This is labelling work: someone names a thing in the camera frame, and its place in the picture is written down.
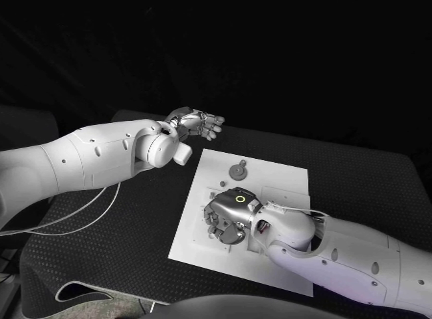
white paper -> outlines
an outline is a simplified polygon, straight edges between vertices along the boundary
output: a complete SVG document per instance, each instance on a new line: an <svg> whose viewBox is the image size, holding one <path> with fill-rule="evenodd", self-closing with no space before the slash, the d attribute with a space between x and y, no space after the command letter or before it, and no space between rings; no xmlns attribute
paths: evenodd
<svg viewBox="0 0 432 319"><path fill-rule="evenodd" d="M242 160L248 162L248 177L235 181L229 169ZM257 252L251 236L234 246L209 238L203 208L211 202L211 193L216 195L235 187L252 191L262 203L274 200L293 207L311 207L306 169L205 149L169 258L314 296L313 283Z"/></svg>

dark background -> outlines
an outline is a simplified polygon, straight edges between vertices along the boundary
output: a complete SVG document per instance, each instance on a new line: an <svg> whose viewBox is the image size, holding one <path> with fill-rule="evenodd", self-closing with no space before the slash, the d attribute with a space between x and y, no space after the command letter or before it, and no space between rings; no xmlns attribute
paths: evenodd
<svg viewBox="0 0 432 319"><path fill-rule="evenodd" d="M417 8L0 2L0 103L61 135L121 109L406 154L432 199L432 17Z"/></svg>

